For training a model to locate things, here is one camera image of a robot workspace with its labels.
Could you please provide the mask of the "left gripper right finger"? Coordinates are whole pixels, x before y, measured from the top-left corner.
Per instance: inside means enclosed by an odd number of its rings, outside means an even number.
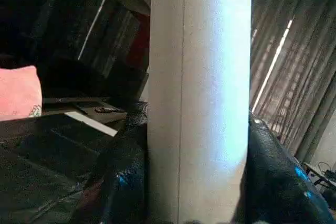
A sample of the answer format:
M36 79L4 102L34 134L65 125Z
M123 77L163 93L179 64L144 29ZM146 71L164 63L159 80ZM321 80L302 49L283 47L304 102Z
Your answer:
M246 223L335 223L328 203L266 123L249 114Z

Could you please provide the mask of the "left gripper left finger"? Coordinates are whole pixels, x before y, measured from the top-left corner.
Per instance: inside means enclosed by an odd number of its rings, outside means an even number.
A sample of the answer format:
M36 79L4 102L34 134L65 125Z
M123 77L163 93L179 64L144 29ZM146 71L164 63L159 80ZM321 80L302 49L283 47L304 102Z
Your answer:
M144 223L147 211L146 102L127 111L124 124L103 150L73 213L74 223Z

